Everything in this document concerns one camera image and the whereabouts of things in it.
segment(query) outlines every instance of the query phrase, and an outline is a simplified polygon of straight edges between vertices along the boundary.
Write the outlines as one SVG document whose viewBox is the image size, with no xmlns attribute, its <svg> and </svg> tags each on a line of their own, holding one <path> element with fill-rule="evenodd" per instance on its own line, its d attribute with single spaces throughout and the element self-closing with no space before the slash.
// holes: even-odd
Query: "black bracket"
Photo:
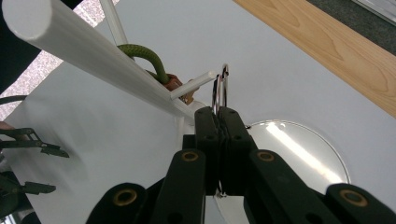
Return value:
<svg viewBox="0 0 396 224">
<path fill-rule="evenodd" d="M 32 128 L 0 130 L 0 134 L 16 139 L 16 141 L 1 141 L 0 148 L 41 147 L 41 153 L 69 158 L 67 152 L 61 150 L 60 147 L 41 141 Z"/>
<path fill-rule="evenodd" d="M 55 186 L 44 185 L 33 182 L 25 182 L 25 185 L 20 185 L 17 181 L 7 178 L 6 176 L 0 175 L 0 187 L 7 193 L 51 193 L 56 190 Z"/>
</svg>

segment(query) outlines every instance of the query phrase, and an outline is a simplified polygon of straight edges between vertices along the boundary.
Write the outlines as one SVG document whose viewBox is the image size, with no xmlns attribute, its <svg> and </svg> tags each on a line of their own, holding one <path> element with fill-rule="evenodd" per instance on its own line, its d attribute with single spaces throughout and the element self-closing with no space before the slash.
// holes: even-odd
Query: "metal carabiner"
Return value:
<svg viewBox="0 0 396 224">
<path fill-rule="evenodd" d="M 228 75 L 229 75 L 228 64 L 225 63 L 223 65 L 221 75 L 217 75 L 216 80 L 213 83 L 212 108 L 213 108 L 213 113 L 215 115 L 219 113 L 219 108 L 221 106 L 227 106 Z"/>
</svg>

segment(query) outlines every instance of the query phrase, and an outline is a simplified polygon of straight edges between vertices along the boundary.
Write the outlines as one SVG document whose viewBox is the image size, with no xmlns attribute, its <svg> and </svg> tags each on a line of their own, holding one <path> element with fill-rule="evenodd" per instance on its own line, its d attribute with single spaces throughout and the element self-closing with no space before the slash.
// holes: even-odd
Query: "black plastic part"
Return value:
<svg viewBox="0 0 396 224">
<path fill-rule="evenodd" d="M 27 215 L 26 217 L 23 218 L 21 221 L 21 224 L 41 224 L 40 219 L 38 219 L 38 216 L 35 212 Z"/>
<path fill-rule="evenodd" d="M 139 214 L 147 199 L 146 190 L 140 185 L 124 183 L 110 189 L 93 208 L 87 224 L 137 224 Z"/>
<path fill-rule="evenodd" d="M 205 154 L 175 154 L 150 220 L 151 224 L 201 224 L 205 216 Z"/>
<path fill-rule="evenodd" d="M 19 185 L 17 177 L 10 171 L 5 171 L 0 176 L 11 180 L 13 183 Z M 29 201 L 26 195 L 22 192 L 12 193 L 4 189 L 4 186 L 0 184 L 0 218 L 6 217 L 12 213 L 27 209 L 29 207 Z"/>
<path fill-rule="evenodd" d="M 151 185 L 148 189 L 146 189 L 146 193 L 148 195 L 145 205 L 139 215 L 139 223 L 149 223 L 149 220 L 152 216 L 152 211 L 157 202 L 158 195 L 160 194 L 161 187 L 163 186 L 164 178 L 162 178 L 157 183 Z"/>
<path fill-rule="evenodd" d="M 265 207 L 265 212 L 256 210 L 253 217 L 269 215 L 273 221 L 270 223 L 340 223 L 316 193 L 275 152 L 257 150 L 249 157 L 254 187 L 246 195 L 247 203 L 250 208 L 256 206 L 252 199 L 257 201 L 259 196 L 262 203 L 259 206 Z"/>
<path fill-rule="evenodd" d="M 271 214 L 265 207 L 259 193 L 254 188 L 247 190 L 245 194 L 244 209 L 250 224 L 274 223 Z M 277 220 L 278 223 L 289 222 L 286 217 L 279 217 Z"/>
<path fill-rule="evenodd" d="M 37 134 L 35 133 L 35 130 L 31 129 L 31 128 L 21 128 L 21 129 L 11 129 L 11 130 L 0 130 L 0 134 L 4 134 L 7 136 L 10 136 L 12 138 L 18 137 L 20 135 L 34 135 L 38 140 L 40 140 L 37 136 Z"/>
<path fill-rule="evenodd" d="M 0 148 L 41 147 L 41 141 L 2 141 Z"/>
<path fill-rule="evenodd" d="M 248 155 L 252 151 L 252 138 L 245 128 L 239 114 L 228 107 L 219 109 L 219 123 L 226 133 L 227 140 L 222 149 L 222 170 L 220 181 L 222 190 L 228 195 L 245 194 L 248 182 L 247 164 Z"/>
<path fill-rule="evenodd" d="M 396 223 L 396 215 L 386 205 L 366 190 L 353 185 L 329 186 L 324 202 L 343 223 Z"/>
<path fill-rule="evenodd" d="M 184 134 L 183 135 L 183 149 L 195 148 L 195 134 Z"/>
<path fill-rule="evenodd" d="M 56 190 L 55 186 L 39 184 L 34 182 L 25 182 L 22 186 L 22 191 L 29 194 L 39 194 L 39 193 L 51 193 Z"/>
<path fill-rule="evenodd" d="M 26 99 L 27 95 L 14 95 L 0 98 L 0 105 L 5 105 L 8 103 L 16 102 L 16 101 L 23 101 Z"/>
<path fill-rule="evenodd" d="M 215 195 L 219 185 L 219 149 L 221 142 L 219 123 L 211 107 L 195 112 L 195 147 L 206 154 L 206 194 Z"/>
</svg>

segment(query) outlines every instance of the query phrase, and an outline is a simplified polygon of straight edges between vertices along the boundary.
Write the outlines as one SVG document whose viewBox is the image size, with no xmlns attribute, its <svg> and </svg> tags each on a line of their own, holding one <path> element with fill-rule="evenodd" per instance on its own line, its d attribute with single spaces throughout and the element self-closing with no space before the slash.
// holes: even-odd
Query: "wooden surface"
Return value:
<svg viewBox="0 0 396 224">
<path fill-rule="evenodd" d="M 305 0 L 234 1 L 396 118 L 395 56 Z"/>
</svg>

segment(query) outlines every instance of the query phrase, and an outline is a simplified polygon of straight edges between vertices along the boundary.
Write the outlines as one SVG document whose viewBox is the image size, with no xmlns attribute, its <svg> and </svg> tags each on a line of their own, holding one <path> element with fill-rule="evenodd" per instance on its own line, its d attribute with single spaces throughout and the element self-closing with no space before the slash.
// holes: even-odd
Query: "metal ring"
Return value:
<svg viewBox="0 0 396 224">
<path fill-rule="evenodd" d="M 198 154 L 192 151 L 184 152 L 183 154 L 181 154 L 181 159 L 183 161 L 196 161 L 198 160 L 198 157 Z"/>
<path fill-rule="evenodd" d="M 345 201 L 352 203 L 353 205 L 358 207 L 365 207 L 369 204 L 369 202 L 367 202 L 367 199 L 363 195 L 351 189 L 340 190 L 340 195 Z"/>
<path fill-rule="evenodd" d="M 223 65 L 223 70 L 222 70 L 222 74 L 221 74 L 221 78 L 222 78 L 221 83 L 222 83 L 222 88 L 223 88 L 222 106 L 225 106 L 225 107 L 227 107 L 228 75 L 230 75 L 229 69 L 228 69 L 228 64 L 225 63 Z"/>
<path fill-rule="evenodd" d="M 260 160 L 262 161 L 273 161 L 275 159 L 274 155 L 266 152 L 266 151 L 260 151 L 257 153 L 257 156 L 259 157 Z"/>
<path fill-rule="evenodd" d="M 216 80 L 213 83 L 212 108 L 213 108 L 213 113 L 215 115 L 219 113 L 219 108 L 221 106 L 227 107 L 228 75 L 229 75 L 228 64 L 225 63 L 223 65 L 221 75 L 217 75 Z"/>
<path fill-rule="evenodd" d="M 125 206 L 133 203 L 137 198 L 137 193 L 134 189 L 121 189 L 113 197 L 113 203 L 117 206 Z"/>
</svg>

